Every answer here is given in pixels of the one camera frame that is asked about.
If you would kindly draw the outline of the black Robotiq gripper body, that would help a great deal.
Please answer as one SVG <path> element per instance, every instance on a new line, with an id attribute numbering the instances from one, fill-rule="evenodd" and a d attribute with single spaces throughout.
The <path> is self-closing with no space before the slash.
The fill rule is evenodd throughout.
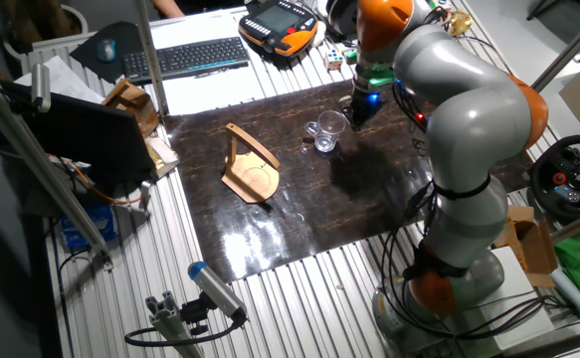
<path id="1" fill-rule="evenodd" d="M 352 119 L 371 119 L 384 104 L 379 92 L 368 92 L 354 88 L 351 95 L 350 111 Z"/>

